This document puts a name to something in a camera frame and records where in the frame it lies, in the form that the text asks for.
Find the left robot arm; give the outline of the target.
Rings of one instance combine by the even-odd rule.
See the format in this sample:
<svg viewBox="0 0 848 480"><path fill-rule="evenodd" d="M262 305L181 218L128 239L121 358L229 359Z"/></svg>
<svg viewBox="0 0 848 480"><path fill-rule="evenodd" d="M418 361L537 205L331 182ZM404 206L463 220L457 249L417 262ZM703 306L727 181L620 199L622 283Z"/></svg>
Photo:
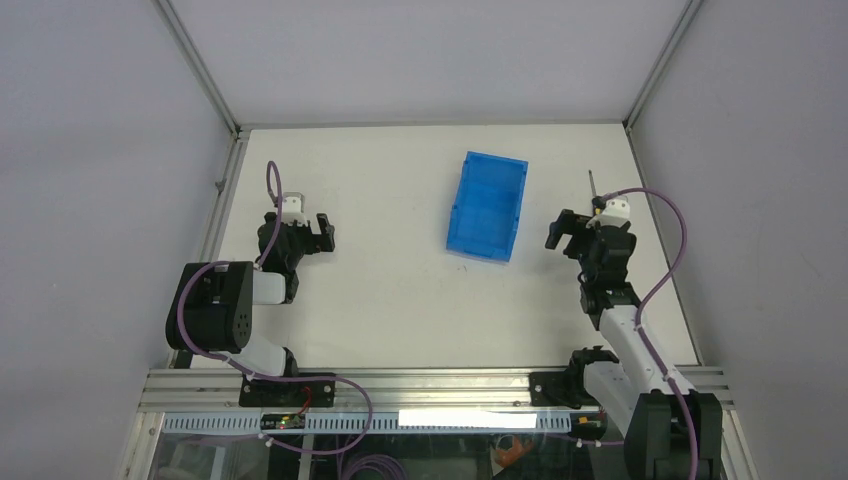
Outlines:
<svg viewBox="0 0 848 480"><path fill-rule="evenodd" d="M186 264L166 320L168 345L264 379L262 392L277 406L294 403L301 392L294 354L255 333L252 313L258 305L291 304L303 257L335 250L334 225L324 213L316 220L317 232L308 220L268 212L257 229L255 261Z"/></svg>

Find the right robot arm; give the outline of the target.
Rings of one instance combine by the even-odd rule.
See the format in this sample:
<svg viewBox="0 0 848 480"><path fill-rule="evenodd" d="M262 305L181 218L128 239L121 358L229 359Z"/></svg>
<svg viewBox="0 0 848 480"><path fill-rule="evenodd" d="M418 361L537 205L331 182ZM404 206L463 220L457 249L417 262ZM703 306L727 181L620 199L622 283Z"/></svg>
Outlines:
<svg viewBox="0 0 848 480"><path fill-rule="evenodd" d="M722 406L667 363L641 318L643 301L628 281L637 239L628 219L590 217L570 209L549 226L545 246L580 266L580 305L609 344L573 352L565 399L597 402L619 428L632 479L718 479Z"/></svg>

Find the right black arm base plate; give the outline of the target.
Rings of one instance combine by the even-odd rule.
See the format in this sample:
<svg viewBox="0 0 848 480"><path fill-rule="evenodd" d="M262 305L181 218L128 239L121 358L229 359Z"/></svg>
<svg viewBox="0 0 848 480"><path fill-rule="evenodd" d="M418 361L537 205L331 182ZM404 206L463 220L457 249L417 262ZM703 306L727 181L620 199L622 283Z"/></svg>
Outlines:
<svg viewBox="0 0 848 480"><path fill-rule="evenodd" d="M587 403L565 370L533 371L528 375L528 388L535 407L580 409Z"/></svg>

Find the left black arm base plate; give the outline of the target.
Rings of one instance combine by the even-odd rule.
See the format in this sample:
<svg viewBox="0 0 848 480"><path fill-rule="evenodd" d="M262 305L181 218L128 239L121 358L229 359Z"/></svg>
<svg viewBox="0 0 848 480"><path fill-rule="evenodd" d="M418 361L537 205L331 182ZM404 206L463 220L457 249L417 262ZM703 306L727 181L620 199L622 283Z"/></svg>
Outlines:
<svg viewBox="0 0 848 480"><path fill-rule="evenodd" d="M316 408L334 406L336 382L325 373L300 376L303 382L277 382L242 378L238 405L243 408L295 409L304 405Z"/></svg>

